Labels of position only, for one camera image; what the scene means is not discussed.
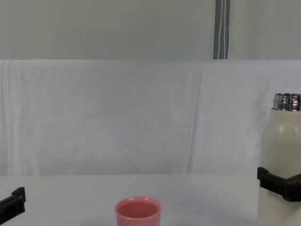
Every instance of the white thermos bottle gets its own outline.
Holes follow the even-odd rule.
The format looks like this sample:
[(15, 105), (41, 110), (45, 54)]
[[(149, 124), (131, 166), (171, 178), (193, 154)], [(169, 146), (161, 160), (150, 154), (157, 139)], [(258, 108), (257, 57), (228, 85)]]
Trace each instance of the white thermos bottle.
[(257, 226), (301, 226), (300, 94), (275, 94), (260, 165)]

